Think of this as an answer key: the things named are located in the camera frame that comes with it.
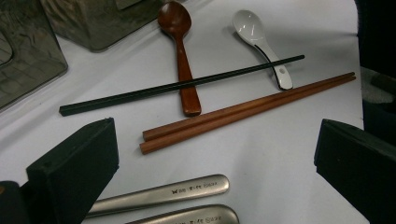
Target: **dark green chopstick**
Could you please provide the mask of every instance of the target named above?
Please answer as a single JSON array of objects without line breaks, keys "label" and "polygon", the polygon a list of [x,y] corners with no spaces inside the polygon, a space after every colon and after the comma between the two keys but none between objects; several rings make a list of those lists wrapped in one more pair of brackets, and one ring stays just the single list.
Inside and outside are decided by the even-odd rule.
[{"label": "dark green chopstick", "polygon": [[262,70],[265,68],[281,65],[284,63],[295,62],[295,61],[301,60],[303,58],[305,58],[304,55],[299,55],[299,56],[279,60],[279,61],[272,62],[272,63],[264,63],[261,65],[238,69],[238,70],[234,70],[231,72],[225,72],[225,73],[221,73],[221,74],[217,74],[217,75],[213,75],[213,76],[199,77],[199,78],[195,78],[192,80],[180,81],[180,82],[162,85],[162,86],[158,86],[158,87],[152,87],[152,88],[144,89],[141,91],[130,91],[130,92],[119,94],[119,95],[108,96],[108,97],[91,100],[91,101],[86,101],[86,102],[81,102],[81,103],[76,103],[76,104],[72,104],[72,105],[62,105],[59,108],[59,113],[61,113],[62,116],[69,116],[69,115],[74,115],[74,114],[78,114],[78,113],[83,113],[83,112],[87,112],[87,111],[91,111],[91,110],[95,110],[95,109],[112,106],[112,105],[125,104],[128,102],[141,100],[144,98],[148,98],[150,96],[159,95],[159,94],[166,93],[169,91],[177,91],[177,90],[180,90],[183,88],[202,85],[202,84],[205,84],[208,82],[218,81],[218,80],[222,80],[222,79],[225,79],[228,77],[237,77],[237,76],[244,75],[247,73]]}]

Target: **pair of wooden chopsticks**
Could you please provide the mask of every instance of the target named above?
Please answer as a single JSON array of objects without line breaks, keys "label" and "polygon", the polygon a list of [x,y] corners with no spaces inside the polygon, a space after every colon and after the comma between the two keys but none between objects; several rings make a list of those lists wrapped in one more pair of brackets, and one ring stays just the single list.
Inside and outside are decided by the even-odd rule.
[{"label": "pair of wooden chopsticks", "polygon": [[203,114],[191,119],[184,119],[175,123],[143,132],[145,142],[140,144],[143,154],[169,147],[173,144],[192,138],[200,133],[206,133],[229,123],[244,119],[277,106],[305,98],[320,91],[342,85],[355,79],[354,73],[347,73],[332,77],[289,91],[283,91],[265,96],[240,105],[233,105],[211,113]]}]

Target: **wooden spoon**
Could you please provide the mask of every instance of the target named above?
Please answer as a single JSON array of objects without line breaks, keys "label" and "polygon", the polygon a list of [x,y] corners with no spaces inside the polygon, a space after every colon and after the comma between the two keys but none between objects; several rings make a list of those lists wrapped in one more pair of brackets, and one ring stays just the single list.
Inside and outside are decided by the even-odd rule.
[{"label": "wooden spoon", "polygon": [[[166,33],[173,37],[176,43],[178,80],[192,79],[183,44],[183,37],[191,27],[189,12],[178,2],[168,2],[160,9],[158,23]],[[180,96],[185,116],[192,117],[201,114],[201,104],[195,87],[180,90]]]}]

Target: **white ceramic spoon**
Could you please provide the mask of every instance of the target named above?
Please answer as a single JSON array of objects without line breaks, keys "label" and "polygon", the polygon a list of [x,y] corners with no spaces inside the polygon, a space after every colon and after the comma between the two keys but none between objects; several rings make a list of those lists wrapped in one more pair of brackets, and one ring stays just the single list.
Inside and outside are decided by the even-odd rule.
[{"label": "white ceramic spoon", "polygon": [[[260,18],[249,10],[240,10],[233,15],[233,26],[239,36],[249,45],[258,49],[269,62],[278,61],[274,51],[265,39],[265,32]],[[293,88],[288,70],[284,65],[274,67],[277,85],[282,90]]]}]

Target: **white table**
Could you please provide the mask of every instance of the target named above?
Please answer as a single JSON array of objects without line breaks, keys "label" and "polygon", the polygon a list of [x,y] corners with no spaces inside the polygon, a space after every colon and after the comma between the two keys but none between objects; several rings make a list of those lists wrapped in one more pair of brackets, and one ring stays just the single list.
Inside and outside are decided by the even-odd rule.
[{"label": "white table", "polygon": [[[185,3],[192,18],[185,38],[192,75],[204,77],[264,63],[235,33],[239,9],[258,14],[279,58],[290,63],[294,87],[355,72],[357,80],[143,156],[142,132],[184,119],[177,92],[69,117],[60,105],[177,81],[173,41],[152,23],[102,53],[59,38],[68,72],[0,114],[0,179],[27,181],[25,168],[90,122],[116,121],[120,169],[101,198],[204,175],[224,174],[222,195],[87,219],[125,223],[178,209],[223,203],[241,223],[368,223],[316,173],[320,123],[362,128],[357,10],[353,1],[200,0]],[[271,70],[197,87],[203,113],[279,92]]]}]

